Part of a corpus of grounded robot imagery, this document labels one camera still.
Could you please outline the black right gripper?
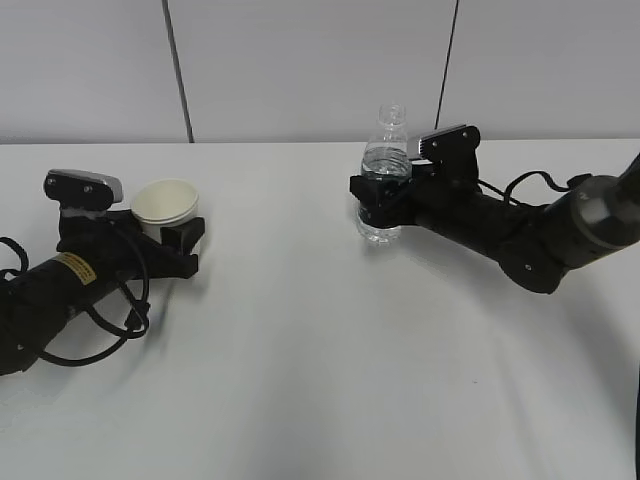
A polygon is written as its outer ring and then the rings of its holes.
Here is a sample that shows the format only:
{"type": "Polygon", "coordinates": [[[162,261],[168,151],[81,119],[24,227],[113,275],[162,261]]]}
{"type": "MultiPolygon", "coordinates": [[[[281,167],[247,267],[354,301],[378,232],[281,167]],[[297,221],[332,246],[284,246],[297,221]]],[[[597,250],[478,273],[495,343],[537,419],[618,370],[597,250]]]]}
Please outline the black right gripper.
{"type": "Polygon", "coordinates": [[[409,180],[350,177],[366,225],[420,226],[440,235],[484,235],[485,208],[476,159],[413,165],[409,180]]]}

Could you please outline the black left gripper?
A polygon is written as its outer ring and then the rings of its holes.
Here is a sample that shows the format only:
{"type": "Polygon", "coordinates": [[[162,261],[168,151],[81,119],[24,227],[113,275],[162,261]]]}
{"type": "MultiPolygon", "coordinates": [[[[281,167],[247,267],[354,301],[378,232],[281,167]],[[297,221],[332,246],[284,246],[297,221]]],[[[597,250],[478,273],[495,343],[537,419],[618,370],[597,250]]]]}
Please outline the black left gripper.
{"type": "Polygon", "coordinates": [[[92,266],[133,279],[189,279],[198,272],[199,243],[205,235],[203,217],[160,229],[161,242],[147,236],[131,211],[108,211],[59,219],[57,250],[79,255],[92,266]]]}

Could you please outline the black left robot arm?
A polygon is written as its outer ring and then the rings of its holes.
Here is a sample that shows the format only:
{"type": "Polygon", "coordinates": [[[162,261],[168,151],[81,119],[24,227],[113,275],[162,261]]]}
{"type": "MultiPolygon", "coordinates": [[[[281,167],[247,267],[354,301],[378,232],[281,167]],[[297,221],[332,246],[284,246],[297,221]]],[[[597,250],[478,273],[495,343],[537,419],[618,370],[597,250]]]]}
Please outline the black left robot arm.
{"type": "Polygon", "coordinates": [[[24,372],[37,360],[62,367],[99,362],[149,327],[150,282],[189,279],[199,269],[194,252],[205,221],[164,227],[161,238],[146,235],[133,214],[109,212],[96,219],[62,218],[57,253],[31,267],[24,249],[3,238],[18,255],[17,269],[1,272],[1,372],[24,372]],[[49,343],[80,314],[113,335],[100,353],[69,359],[47,352],[49,343]]]}

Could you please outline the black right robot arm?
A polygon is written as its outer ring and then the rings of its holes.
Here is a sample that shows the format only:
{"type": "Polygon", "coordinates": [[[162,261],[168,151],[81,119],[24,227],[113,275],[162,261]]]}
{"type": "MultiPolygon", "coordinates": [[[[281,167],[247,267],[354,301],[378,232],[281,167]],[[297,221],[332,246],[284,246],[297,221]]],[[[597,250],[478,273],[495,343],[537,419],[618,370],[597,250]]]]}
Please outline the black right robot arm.
{"type": "Polygon", "coordinates": [[[368,225],[425,228],[495,261],[524,289],[551,294],[568,272],[638,242],[639,163],[565,187],[540,175],[561,195],[551,204],[511,204],[521,177],[501,198],[483,194],[473,153],[418,165],[403,181],[356,175],[349,190],[368,225]]]}

